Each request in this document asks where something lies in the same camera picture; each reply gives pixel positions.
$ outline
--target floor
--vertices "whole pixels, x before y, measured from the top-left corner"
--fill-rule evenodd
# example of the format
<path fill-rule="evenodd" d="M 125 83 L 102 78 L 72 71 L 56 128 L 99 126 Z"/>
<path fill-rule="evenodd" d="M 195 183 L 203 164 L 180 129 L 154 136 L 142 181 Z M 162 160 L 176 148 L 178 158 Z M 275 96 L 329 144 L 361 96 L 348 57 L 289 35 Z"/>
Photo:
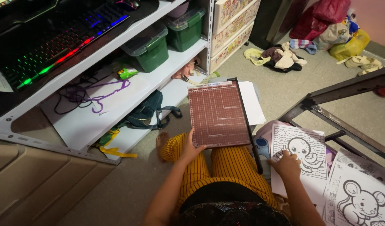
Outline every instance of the floor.
<path fill-rule="evenodd" d="M 336 65 L 337 61 L 327 52 L 310 55 L 299 49 L 296 53 L 305 58 L 308 64 L 300 72 L 281 74 L 263 66 L 255 66 L 246 60 L 243 52 L 248 48 L 255 46 L 243 46 L 217 71 L 221 76 L 238 77 L 258 85 L 261 93 L 260 104 L 268 121 L 283 114 L 307 93 L 351 79 L 361 71 L 360 68 L 346 68 L 344 64 Z M 321 106 L 385 146 L 385 98 L 369 92 Z M 188 99 L 179 107 L 184 117 L 171 117 L 171 122 L 165 129 L 171 136 L 190 129 Z M 309 112 L 298 116 L 295 122 L 305 128 L 325 131 L 326 134 L 336 131 Z M 144 137 L 130 151 L 138 154 L 138 157 L 123 159 L 120 165 L 57 225 L 139 225 L 145 208 L 172 166 L 171 163 L 161 164 L 156 158 L 155 137 L 158 133 L 159 131 L 151 131 Z M 350 138 L 344 140 L 354 145 Z"/>

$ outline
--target yellow plastic bag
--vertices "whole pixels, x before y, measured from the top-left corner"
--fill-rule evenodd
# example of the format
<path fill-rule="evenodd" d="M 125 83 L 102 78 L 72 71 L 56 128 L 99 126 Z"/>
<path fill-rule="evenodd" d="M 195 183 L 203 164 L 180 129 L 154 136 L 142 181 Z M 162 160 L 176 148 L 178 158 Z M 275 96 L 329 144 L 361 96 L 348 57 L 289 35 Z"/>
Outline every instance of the yellow plastic bag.
<path fill-rule="evenodd" d="M 339 61 L 351 56 L 357 56 L 366 48 L 369 41 L 370 36 L 364 30 L 359 29 L 348 43 L 333 45 L 329 50 L 329 54 Z"/>

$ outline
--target dark green bag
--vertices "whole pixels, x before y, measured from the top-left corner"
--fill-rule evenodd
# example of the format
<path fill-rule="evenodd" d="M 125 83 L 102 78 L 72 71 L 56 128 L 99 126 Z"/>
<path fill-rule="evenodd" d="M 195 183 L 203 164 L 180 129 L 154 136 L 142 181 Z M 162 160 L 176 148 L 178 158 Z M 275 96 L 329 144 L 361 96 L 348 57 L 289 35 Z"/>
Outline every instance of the dark green bag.
<path fill-rule="evenodd" d="M 176 118 L 183 117 L 183 114 L 181 113 L 178 107 L 165 106 L 162 108 L 161 107 L 162 101 L 163 101 L 163 94 L 160 91 L 155 90 L 133 111 L 131 111 L 127 116 L 125 116 L 124 119 L 121 120 L 118 127 L 127 126 L 128 128 L 131 128 L 131 129 L 140 129 L 140 130 L 163 129 L 168 125 L 170 118 L 167 115 L 164 118 L 165 122 L 162 123 L 159 119 L 159 115 L 162 112 L 162 110 L 170 110 L 171 113 Z M 151 119 L 155 114 L 155 111 L 156 111 L 157 124 L 150 125 Z"/>

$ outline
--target yellow striped pants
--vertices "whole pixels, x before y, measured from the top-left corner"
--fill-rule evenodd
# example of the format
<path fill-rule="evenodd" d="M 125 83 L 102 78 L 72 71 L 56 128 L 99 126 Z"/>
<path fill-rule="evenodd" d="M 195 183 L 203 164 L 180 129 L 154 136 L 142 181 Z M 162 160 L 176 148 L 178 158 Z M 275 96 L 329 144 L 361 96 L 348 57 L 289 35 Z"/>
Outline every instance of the yellow striped pants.
<path fill-rule="evenodd" d="M 170 138 L 160 151 L 161 157 L 175 162 L 180 157 L 187 133 Z M 218 181 L 238 183 L 259 195 L 273 208 L 277 202 L 268 183 L 257 173 L 257 166 L 245 146 L 214 148 L 210 156 L 212 176 L 203 153 L 200 153 L 186 168 L 180 189 L 177 209 L 200 187 Z"/>

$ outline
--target cartoon octopus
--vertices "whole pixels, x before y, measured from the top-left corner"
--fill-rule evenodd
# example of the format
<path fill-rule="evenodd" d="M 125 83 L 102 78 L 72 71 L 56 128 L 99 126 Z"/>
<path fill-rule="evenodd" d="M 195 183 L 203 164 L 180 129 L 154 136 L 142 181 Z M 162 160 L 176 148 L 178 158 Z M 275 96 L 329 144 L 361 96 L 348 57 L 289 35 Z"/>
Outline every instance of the cartoon octopus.
<path fill-rule="evenodd" d="M 291 154 L 296 154 L 297 159 L 301 160 L 300 168 L 304 172 L 312 172 L 313 168 L 319 168 L 322 165 L 322 161 L 317 162 L 317 155 L 311 152 L 310 144 L 302 138 L 293 138 L 287 144 L 283 146 L 284 150 L 289 150 Z"/>

